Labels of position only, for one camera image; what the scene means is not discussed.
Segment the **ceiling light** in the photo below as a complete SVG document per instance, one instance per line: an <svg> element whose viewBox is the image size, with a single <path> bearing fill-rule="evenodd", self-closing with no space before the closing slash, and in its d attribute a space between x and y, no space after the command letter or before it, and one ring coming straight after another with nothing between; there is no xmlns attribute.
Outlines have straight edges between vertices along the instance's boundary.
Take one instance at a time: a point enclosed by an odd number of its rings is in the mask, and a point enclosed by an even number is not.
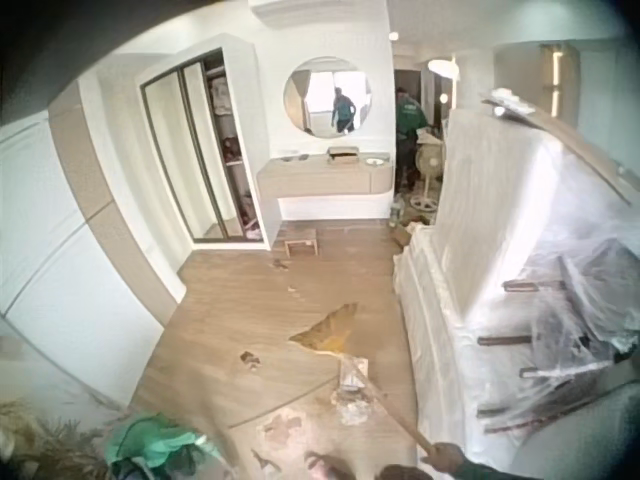
<svg viewBox="0 0 640 480"><path fill-rule="evenodd" d="M431 60L427 67L433 73L437 73L441 77L459 80L460 69L455 62L450 60Z"/></svg>

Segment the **mattress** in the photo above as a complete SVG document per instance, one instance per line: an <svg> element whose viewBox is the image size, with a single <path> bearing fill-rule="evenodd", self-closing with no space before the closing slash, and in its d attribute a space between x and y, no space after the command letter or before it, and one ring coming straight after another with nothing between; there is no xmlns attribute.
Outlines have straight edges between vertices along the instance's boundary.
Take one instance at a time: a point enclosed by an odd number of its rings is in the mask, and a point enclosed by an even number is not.
<svg viewBox="0 0 640 480"><path fill-rule="evenodd" d="M529 431L485 434L486 422L476 414L479 407L499 405L521 391L519 369L531 365L531 349L477 345L479 332L458 318L432 236L431 227L419 228L395 259L394 283L409 337L418 428L431 442L456 443L471 460L506 470Z"/></svg>

